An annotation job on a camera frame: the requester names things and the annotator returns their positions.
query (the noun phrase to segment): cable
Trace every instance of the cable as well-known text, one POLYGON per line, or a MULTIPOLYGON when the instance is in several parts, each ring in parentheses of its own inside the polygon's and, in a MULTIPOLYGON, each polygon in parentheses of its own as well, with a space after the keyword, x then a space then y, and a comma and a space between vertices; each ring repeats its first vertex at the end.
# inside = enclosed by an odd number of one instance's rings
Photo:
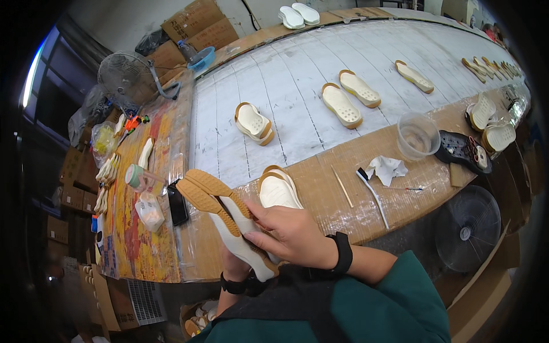
POLYGON ((250 10, 250 8, 248 7, 248 4, 246 3, 245 0, 241 0, 241 1, 242 1, 242 3, 244 4, 244 6, 246 6, 246 9, 248 10, 248 13, 250 14, 251 24, 254 26, 255 31, 258 31, 257 27, 255 27, 254 15, 251 13, 251 10, 250 10))
POLYGON ((360 177, 360 179, 362 181, 364 181, 364 183, 366 184, 366 187, 368 187, 368 189, 374 195, 374 199, 376 200, 376 202, 378 204, 378 207, 379 207, 379 212, 381 212, 381 218, 383 218, 383 222, 385 223, 385 228, 387 229, 387 231, 389 231, 389 224, 387 224, 387 219, 385 219, 385 214, 383 213, 383 208, 381 207, 381 203, 379 202, 379 198, 378 198, 377 194, 374 192, 372 186, 370 186, 370 184, 368 183, 368 176, 366 175, 366 172, 364 171, 364 169, 358 168, 358 170, 356 171, 356 174, 358 175, 358 177, 360 177))

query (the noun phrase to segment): black wristband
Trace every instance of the black wristband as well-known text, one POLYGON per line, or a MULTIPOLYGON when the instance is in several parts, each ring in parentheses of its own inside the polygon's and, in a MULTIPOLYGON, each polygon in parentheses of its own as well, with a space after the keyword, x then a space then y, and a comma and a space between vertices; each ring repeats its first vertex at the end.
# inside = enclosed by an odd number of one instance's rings
POLYGON ((352 263, 352 250, 349 244, 349 237, 339 231, 335 235, 327 235, 326 237, 333 239, 338 247, 338 263, 330 272, 335 275, 343 275, 349 270, 352 263))
POLYGON ((246 292, 246 280, 242 282, 227 281, 223 277, 223 272, 221 272, 219 281, 221 282, 221 288, 231 294, 240 295, 246 292))

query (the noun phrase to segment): smartphone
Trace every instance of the smartphone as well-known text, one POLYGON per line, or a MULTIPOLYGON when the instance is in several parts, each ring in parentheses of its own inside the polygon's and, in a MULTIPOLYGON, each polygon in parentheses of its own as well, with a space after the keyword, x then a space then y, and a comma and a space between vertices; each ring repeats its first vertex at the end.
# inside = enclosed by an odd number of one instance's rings
POLYGON ((168 200, 170 202, 173 226, 181 225, 189 220, 187 203, 185 202, 183 195, 175 188, 175 185, 179 180, 180 179, 175 180, 168 186, 168 200))

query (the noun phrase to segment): fan guard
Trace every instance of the fan guard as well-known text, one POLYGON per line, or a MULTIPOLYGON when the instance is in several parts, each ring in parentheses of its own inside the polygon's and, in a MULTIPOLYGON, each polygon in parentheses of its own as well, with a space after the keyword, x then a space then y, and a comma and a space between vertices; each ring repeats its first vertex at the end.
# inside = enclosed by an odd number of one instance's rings
POLYGON ((500 208, 486 189, 469 185, 442 206, 436 249, 448 268, 469 272, 487 259, 500 237, 500 208))
POLYGON ((97 82, 107 89, 109 98, 126 108, 143 105, 157 90, 145 57, 133 51, 118 51, 105 57, 97 82))

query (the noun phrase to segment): human hand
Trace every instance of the human hand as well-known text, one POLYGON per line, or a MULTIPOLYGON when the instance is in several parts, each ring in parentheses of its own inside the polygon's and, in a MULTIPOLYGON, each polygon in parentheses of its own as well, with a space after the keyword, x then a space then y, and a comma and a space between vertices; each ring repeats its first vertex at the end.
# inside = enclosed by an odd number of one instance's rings
POLYGON ((233 282, 246 280, 248 274, 250 274, 250 265, 234 256, 223 242, 219 246, 219 253, 223 261, 223 277, 225 280, 233 282))
POLYGON ((338 263, 335 241, 322 234, 309 211, 284 206, 264 208, 252 201, 244 202, 256 222, 279 237, 276 240, 263 232, 245 234, 257 247, 304 267, 332 269, 338 263))

